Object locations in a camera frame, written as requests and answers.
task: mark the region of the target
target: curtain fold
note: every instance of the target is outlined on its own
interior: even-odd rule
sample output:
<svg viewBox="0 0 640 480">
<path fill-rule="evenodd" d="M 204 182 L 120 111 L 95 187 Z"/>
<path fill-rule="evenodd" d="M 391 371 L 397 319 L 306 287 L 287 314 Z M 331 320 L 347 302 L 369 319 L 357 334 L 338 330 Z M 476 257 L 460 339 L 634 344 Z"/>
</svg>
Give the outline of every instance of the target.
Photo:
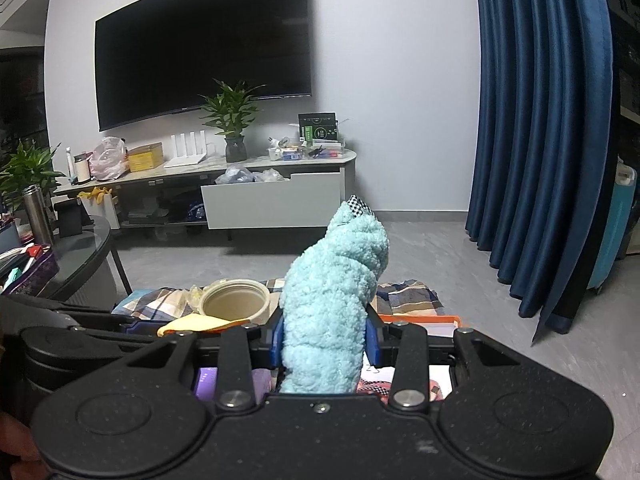
<svg viewBox="0 0 640 480">
<path fill-rule="evenodd" d="M 478 3 L 481 105 L 466 228 L 522 300 L 519 314 L 544 307 L 541 323 L 565 332 L 613 186 L 606 0 Z"/>
</svg>

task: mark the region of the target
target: floor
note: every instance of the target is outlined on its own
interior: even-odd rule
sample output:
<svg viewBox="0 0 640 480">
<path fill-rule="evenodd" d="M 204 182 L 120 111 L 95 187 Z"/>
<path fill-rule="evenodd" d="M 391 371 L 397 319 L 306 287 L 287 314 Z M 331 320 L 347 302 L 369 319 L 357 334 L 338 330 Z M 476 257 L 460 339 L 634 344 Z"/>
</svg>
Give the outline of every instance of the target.
<svg viewBox="0 0 640 480">
<path fill-rule="evenodd" d="M 446 310 L 507 346 L 601 395 L 616 429 L 600 467 L 604 480 L 640 480 L 640 256 L 616 264 L 599 296 L 588 294 L 568 335 L 531 347 L 537 320 L 517 315 L 518 301 L 496 281 L 488 254 L 462 222 L 388 222 L 389 265 L 382 280 L 415 278 L 437 291 Z M 118 242 L 134 289 L 207 285 L 226 277 L 283 277 L 323 230 L 127 232 Z"/>
</svg>

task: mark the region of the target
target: cabinet drawer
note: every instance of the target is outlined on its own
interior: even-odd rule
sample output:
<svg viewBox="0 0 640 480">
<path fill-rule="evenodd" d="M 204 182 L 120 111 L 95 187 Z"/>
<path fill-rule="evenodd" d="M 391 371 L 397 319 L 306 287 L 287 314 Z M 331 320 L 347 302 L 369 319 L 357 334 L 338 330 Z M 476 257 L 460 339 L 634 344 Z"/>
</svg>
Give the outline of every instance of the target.
<svg viewBox="0 0 640 480">
<path fill-rule="evenodd" d="M 340 173 L 294 173 L 290 180 L 202 186 L 209 229 L 320 227 L 340 206 Z"/>
</svg>

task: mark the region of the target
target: light blue fluffy towel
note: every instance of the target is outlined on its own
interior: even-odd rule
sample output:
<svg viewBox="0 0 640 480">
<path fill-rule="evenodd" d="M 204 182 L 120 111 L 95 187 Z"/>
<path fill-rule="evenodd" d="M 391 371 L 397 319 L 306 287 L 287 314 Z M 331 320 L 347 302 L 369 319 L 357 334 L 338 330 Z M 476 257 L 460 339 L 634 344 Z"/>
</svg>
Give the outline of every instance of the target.
<svg viewBox="0 0 640 480">
<path fill-rule="evenodd" d="M 289 394 L 354 392 L 360 379 L 366 304 L 388 262 L 382 224 L 357 197 L 343 202 L 326 235 L 285 277 L 280 389 Z"/>
</svg>

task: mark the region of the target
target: finger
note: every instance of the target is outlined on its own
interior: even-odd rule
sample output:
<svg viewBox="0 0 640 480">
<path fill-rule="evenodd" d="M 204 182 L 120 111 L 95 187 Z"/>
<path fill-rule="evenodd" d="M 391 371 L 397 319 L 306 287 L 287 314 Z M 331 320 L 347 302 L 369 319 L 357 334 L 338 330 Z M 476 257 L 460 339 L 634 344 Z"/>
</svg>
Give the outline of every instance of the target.
<svg viewBox="0 0 640 480">
<path fill-rule="evenodd" d="M 10 468 L 12 480 L 45 480 L 49 470 L 40 460 L 37 462 L 16 462 Z"/>
<path fill-rule="evenodd" d="M 25 460 L 37 460 L 40 457 L 29 428 L 6 413 L 0 413 L 0 451 Z"/>
</svg>

